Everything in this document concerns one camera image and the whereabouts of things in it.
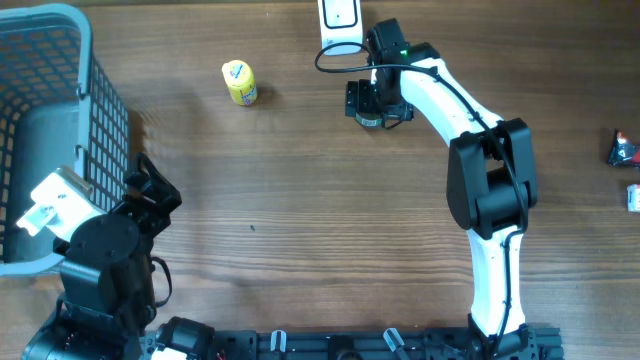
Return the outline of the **round tin can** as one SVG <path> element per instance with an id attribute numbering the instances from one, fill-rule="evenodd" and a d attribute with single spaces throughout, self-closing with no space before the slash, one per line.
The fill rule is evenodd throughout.
<path id="1" fill-rule="evenodd" d="M 363 128 L 376 129 L 384 126 L 384 121 L 380 114 L 357 113 L 355 115 L 355 120 Z"/>

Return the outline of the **yellow mentos gum bottle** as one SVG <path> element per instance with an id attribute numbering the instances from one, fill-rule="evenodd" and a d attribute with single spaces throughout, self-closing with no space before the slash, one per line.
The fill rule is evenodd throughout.
<path id="1" fill-rule="evenodd" d="M 234 103 L 250 106 L 256 101 L 258 91 L 254 74 L 246 62 L 231 60 L 223 64 L 221 71 Z"/>

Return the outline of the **black red snack packet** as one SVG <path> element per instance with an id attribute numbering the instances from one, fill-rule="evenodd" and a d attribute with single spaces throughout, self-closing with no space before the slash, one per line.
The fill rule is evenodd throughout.
<path id="1" fill-rule="evenodd" d="M 619 129 L 614 131 L 607 163 L 614 167 L 636 167 L 639 162 L 639 146 L 633 144 Z"/>

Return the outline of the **red white snack packet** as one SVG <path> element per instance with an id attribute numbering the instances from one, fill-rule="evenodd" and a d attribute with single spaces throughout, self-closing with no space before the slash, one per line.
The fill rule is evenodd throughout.
<path id="1" fill-rule="evenodd" d="M 640 212 L 640 185 L 632 184 L 627 187 L 627 210 L 633 213 Z"/>

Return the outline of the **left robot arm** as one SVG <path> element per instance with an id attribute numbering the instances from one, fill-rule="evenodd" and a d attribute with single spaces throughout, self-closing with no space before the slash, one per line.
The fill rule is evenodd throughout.
<path id="1" fill-rule="evenodd" d="M 64 287 L 55 309 L 26 345 L 27 360 L 138 359 L 140 339 L 164 302 L 154 295 L 155 237 L 182 203 L 149 157 L 137 154 L 130 192 L 104 215 L 84 221 L 63 246 Z"/>

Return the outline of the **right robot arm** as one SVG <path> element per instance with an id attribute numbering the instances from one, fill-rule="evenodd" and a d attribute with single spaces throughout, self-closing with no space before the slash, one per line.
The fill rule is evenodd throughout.
<path id="1" fill-rule="evenodd" d="M 447 204 L 472 253 L 469 325 L 484 357 L 519 350 L 518 251 L 537 202 L 530 129 L 482 106 L 433 46 L 405 40 L 396 19 L 374 25 L 364 49 L 372 75 L 347 83 L 346 115 L 364 128 L 391 129 L 420 112 L 441 136 L 449 151 Z"/>

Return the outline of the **white barcode scanner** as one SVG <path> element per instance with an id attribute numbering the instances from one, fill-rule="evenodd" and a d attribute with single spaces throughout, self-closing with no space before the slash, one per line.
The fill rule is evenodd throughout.
<path id="1" fill-rule="evenodd" d="M 342 56 L 361 50 L 363 23 L 360 0 L 318 0 L 321 48 L 336 47 L 324 52 Z"/>

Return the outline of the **grey plastic mesh basket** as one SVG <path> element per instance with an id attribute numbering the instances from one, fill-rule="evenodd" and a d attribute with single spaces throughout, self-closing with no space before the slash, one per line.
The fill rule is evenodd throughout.
<path id="1" fill-rule="evenodd" d="M 85 14 L 66 4 L 2 11 L 2 276 L 58 270 L 54 233 L 31 236 L 17 224 L 37 185 L 67 166 L 108 211 L 127 190 L 129 158 L 129 114 L 93 52 Z"/>

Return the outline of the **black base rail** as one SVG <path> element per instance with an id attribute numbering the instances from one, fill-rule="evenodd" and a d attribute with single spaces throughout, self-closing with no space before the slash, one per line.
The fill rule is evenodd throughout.
<path id="1" fill-rule="evenodd" d="M 410 359 L 472 359 L 471 333 L 465 328 L 430 328 L 402 331 L 404 352 Z M 532 328 L 528 343 L 521 350 L 504 354 L 504 359 L 563 360 L 565 352 L 557 328 Z M 224 359 L 396 359 L 379 332 L 296 333 L 286 334 L 285 351 L 271 349 L 271 335 L 253 330 L 217 331 L 213 347 Z"/>

